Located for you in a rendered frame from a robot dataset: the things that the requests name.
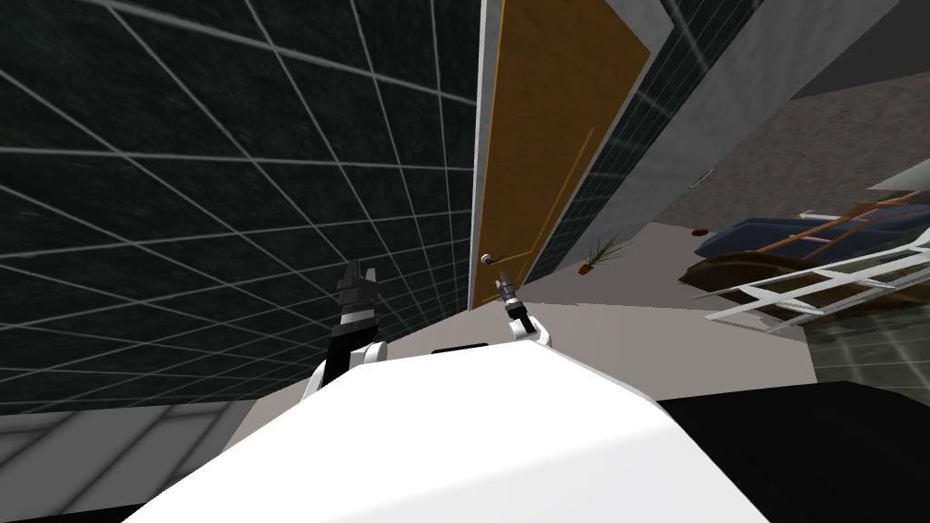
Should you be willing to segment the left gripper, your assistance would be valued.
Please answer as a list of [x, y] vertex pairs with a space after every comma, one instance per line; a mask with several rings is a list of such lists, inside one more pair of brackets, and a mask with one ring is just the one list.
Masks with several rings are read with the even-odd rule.
[[348, 261], [345, 278], [339, 282], [341, 312], [373, 310], [377, 298], [376, 269], [374, 267], [367, 268], [365, 278], [362, 278], [361, 262], [359, 260]]

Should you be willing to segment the potted green plant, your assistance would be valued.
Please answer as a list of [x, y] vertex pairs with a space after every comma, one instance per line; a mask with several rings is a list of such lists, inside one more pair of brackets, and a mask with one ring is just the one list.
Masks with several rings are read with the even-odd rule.
[[607, 265], [608, 262], [622, 258], [627, 253], [630, 242], [630, 239], [621, 238], [619, 233], [607, 240], [597, 239], [589, 246], [588, 255], [579, 266], [578, 274], [587, 275], [599, 265]]

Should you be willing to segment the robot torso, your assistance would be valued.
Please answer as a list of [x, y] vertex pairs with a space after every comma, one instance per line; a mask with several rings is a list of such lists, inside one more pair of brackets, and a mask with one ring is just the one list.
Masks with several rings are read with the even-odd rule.
[[642, 391], [533, 341], [362, 364], [125, 523], [769, 523]]

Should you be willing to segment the brown wooden door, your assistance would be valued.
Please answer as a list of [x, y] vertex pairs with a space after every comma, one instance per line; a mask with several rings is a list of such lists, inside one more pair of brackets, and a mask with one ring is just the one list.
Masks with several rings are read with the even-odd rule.
[[[470, 296], [526, 283], [671, 29], [660, 0], [489, 0], [474, 165]], [[483, 254], [507, 258], [487, 265]]]

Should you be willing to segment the blue sofa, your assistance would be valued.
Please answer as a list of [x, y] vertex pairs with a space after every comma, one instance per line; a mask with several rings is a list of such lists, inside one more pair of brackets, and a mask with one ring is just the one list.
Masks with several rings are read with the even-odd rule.
[[[814, 227], [823, 222], [825, 220], [812, 218], [748, 218], [704, 240], [695, 250], [695, 254], [701, 258], [711, 258], [732, 252], [757, 251], [759, 248], [774, 243], [788, 234]], [[929, 226], [922, 230], [916, 229], [910, 232], [919, 234]], [[853, 257], [863, 255], [873, 249], [862, 250]]]

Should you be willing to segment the white ladder rack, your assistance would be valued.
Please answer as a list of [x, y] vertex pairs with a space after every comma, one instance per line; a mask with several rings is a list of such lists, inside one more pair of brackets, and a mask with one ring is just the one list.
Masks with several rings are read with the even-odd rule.
[[812, 321], [854, 313], [930, 304], [930, 225], [906, 243], [881, 251], [700, 294], [700, 299], [738, 294], [734, 306], [705, 319], [734, 324], [760, 316], [774, 334]]

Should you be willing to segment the brown wooden frame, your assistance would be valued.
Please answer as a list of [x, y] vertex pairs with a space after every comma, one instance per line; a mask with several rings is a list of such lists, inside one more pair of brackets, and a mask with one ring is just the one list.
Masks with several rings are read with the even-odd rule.
[[837, 262], [930, 225], [930, 191], [862, 202], [833, 221], [788, 234], [758, 252], [813, 262]]

